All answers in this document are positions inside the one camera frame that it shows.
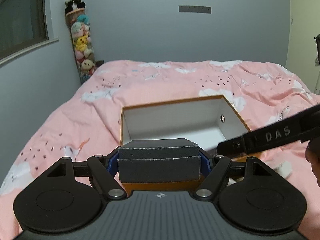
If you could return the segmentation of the person's right hand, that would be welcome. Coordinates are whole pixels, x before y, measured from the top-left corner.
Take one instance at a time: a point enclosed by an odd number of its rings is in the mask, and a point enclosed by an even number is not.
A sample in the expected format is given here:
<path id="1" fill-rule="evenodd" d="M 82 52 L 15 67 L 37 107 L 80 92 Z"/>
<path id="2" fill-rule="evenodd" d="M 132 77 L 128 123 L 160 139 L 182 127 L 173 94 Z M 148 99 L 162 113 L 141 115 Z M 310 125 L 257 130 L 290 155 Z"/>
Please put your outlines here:
<path id="1" fill-rule="evenodd" d="M 320 167 L 319 167 L 319 138 L 315 138 L 309 141 L 305 150 L 305 158 L 311 164 L 311 169 L 315 177 L 317 178 L 317 184 L 320 185 Z"/>

